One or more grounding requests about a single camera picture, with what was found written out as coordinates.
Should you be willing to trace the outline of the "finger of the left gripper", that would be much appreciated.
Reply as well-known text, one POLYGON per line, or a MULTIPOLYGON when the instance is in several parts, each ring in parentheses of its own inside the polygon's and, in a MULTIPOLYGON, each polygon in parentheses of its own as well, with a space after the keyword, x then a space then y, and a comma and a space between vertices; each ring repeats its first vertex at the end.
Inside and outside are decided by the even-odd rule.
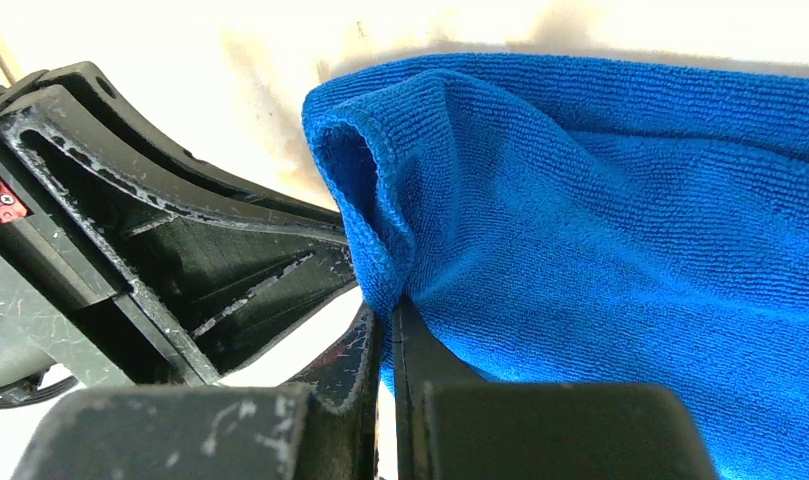
POLYGON ((343 227, 341 216, 336 212, 263 187, 196 158, 147 120, 90 61, 47 71, 36 81, 39 88, 50 85, 64 87, 113 134, 178 179, 231 200, 330 224, 336 229, 343 227))
POLYGON ((216 382, 355 285, 342 228, 174 177, 62 86, 14 98, 0 140, 117 289, 85 324, 134 382, 216 382))

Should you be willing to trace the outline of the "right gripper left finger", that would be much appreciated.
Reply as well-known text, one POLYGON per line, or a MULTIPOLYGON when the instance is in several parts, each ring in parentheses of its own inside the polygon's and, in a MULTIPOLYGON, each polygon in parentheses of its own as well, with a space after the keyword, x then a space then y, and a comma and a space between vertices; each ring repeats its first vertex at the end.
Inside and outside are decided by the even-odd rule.
POLYGON ((372 479, 381 332, 367 307, 276 387, 91 388, 60 400, 17 479, 372 479))

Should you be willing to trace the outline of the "dark blue towel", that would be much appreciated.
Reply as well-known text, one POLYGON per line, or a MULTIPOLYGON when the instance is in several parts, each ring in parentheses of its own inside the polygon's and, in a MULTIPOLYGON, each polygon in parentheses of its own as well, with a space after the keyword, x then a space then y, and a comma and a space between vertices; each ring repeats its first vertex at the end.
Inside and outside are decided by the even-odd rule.
POLYGON ((653 382, 725 479, 809 479, 809 79, 427 55, 312 90, 366 303, 511 381, 653 382))

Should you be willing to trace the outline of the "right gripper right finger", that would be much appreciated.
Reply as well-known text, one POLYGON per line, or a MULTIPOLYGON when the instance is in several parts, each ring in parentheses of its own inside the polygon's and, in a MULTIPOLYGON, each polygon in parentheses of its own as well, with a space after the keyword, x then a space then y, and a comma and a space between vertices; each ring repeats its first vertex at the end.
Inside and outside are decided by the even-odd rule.
POLYGON ((391 321, 403 479, 713 479, 683 403, 624 383, 506 383, 478 375, 408 298, 391 321))

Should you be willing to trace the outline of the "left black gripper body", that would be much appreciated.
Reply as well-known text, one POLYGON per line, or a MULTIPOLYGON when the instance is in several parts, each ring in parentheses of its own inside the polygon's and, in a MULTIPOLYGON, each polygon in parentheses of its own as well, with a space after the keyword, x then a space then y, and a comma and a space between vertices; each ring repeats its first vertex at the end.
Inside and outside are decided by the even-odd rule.
MULTIPOLYGON (((24 88, 0 86, 0 111, 24 88)), ((132 379, 86 321, 118 291, 85 239, 0 140, 0 389, 63 366, 88 387, 132 379)))

